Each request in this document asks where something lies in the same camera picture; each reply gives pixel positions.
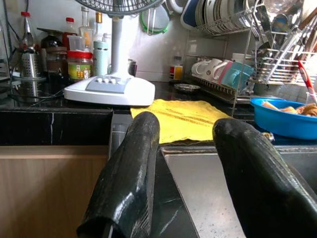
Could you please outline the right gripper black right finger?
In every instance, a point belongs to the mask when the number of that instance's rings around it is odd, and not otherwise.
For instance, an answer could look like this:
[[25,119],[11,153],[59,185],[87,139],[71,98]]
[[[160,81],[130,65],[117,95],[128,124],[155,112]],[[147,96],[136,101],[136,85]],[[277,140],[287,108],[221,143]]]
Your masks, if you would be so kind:
[[252,125],[217,120],[213,141],[242,230],[248,238],[314,238],[317,188]]

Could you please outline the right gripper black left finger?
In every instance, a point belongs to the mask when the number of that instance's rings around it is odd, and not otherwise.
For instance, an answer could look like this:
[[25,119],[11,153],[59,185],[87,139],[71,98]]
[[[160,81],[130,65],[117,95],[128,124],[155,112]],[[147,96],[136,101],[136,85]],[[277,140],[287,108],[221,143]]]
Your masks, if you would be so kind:
[[160,125],[150,112],[138,114],[102,169],[79,238],[148,238],[151,233]]

